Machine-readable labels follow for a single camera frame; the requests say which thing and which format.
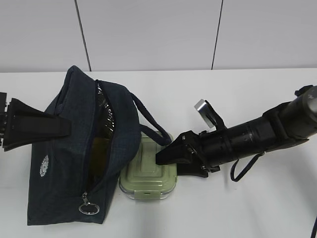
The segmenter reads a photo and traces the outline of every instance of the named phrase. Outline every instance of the black cord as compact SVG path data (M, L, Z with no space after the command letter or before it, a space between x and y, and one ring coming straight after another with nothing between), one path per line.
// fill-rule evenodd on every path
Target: black cord
M315 238L316 237L316 232L317 232L317 217L313 226L313 230L312 230L312 235L311 238Z
M257 155L255 155L252 160L246 165L246 167L241 171L241 173L235 178L234 177L234 170L239 162L239 160L237 160L236 162L234 162L233 166L231 167L230 170L230 178L232 181L237 182L239 181L249 170L250 168L254 165L254 163L258 160L259 157L263 156L264 152L262 153L258 153Z

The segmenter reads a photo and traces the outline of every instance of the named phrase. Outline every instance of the bag handle strap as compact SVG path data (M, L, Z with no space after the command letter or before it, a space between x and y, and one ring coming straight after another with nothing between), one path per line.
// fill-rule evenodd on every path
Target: bag handle strap
M172 142L172 139L170 138L168 133L155 121L155 119L149 113L143 103L133 93L131 93L131 97L140 113L161 133L161 135L157 134L154 130L147 127L146 125L142 124L140 124L140 130L160 146L170 144Z

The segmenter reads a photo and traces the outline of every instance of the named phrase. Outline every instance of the container lid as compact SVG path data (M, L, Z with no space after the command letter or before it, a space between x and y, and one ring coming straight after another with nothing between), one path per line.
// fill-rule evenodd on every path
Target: container lid
M135 199L160 199L170 193L177 181L176 164L157 165L155 155L163 147L142 134L134 159L121 171L120 188Z

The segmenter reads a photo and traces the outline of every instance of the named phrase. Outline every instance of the black mount bracket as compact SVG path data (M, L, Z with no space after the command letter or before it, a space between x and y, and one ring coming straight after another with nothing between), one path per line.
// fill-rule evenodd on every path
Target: black mount bracket
M71 122L36 110L16 98L6 108L6 93L0 93L0 143L4 151L61 138L71 134Z

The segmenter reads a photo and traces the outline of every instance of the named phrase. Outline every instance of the zipper pull ring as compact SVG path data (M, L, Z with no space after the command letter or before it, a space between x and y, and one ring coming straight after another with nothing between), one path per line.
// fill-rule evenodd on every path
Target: zipper pull ring
M100 207L95 203L89 202L89 200L87 198L87 192L84 192L81 197L82 197L83 202L84 202L83 204L81 204L78 207L78 209L81 213L83 213L85 215L95 215L95 214L99 213Z

